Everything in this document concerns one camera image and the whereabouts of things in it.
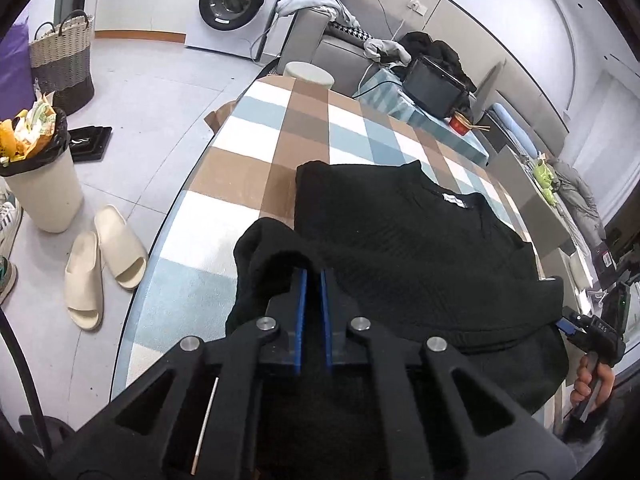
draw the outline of blue pillow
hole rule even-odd
[[[518,139],[518,142],[525,149],[531,158],[538,157],[538,150],[529,139],[527,133],[520,127],[520,125],[511,117],[511,114],[500,103],[494,103],[490,108],[500,117],[500,120],[511,131],[511,133]]]

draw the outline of checkered tablecloth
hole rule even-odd
[[[420,160],[442,187],[484,194],[496,215],[530,241],[500,183],[430,134],[318,85],[269,75],[238,101],[162,226],[127,317],[112,396],[182,337],[224,336],[236,294],[234,246],[262,216],[293,226],[296,168],[310,160]]]
[[[354,95],[362,94],[377,84],[380,84],[380,86],[358,97],[358,101],[403,123],[407,123],[409,126],[429,132],[436,140],[454,149],[471,162],[486,166],[489,161],[489,154],[473,132],[468,132],[466,135],[461,136],[447,123],[429,115],[418,107],[402,91],[402,87],[398,86],[402,83],[391,70],[385,68],[378,70]]]

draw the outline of wooden baseboard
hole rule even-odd
[[[186,34],[178,32],[161,32],[159,30],[96,30],[96,38],[110,38],[116,40],[151,40],[184,43]]]

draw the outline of basket handle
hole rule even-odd
[[[62,28],[63,28],[63,25],[65,24],[66,20],[70,20],[71,18],[77,18],[78,16],[84,16],[84,21],[86,22],[85,30],[87,30],[89,28],[89,17],[86,15],[84,10],[76,9],[76,10],[72,10],[69,13],[69,15],[64,20],[62,20],[62,23],[60,23],[60,31],[59,31],[58,35],[62,36]]]
[[[36,38],[38,37],[38,33],[39,33],[40,29],[41,29],[42,27],[44,27],[45,25],[51,25],[51,28],[53,29],[53,31],[52,31],[52,32],[55,32],[55,31],[56,31],[56,26],[55,26],[53,23],[51,23],[51,22],[44,22],[42,25],[40,25],[40,26],[36,29],[36,32],[35,32],[35,34],[33,35],[33,41],[36,41]]]

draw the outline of gray jacket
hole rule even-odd
[[[596,248],[607,235],[591,189],[582,179],[580,173],[566,162],[551,159],[549,164],[553,167],[558,179],[558,194],[589,247]]]

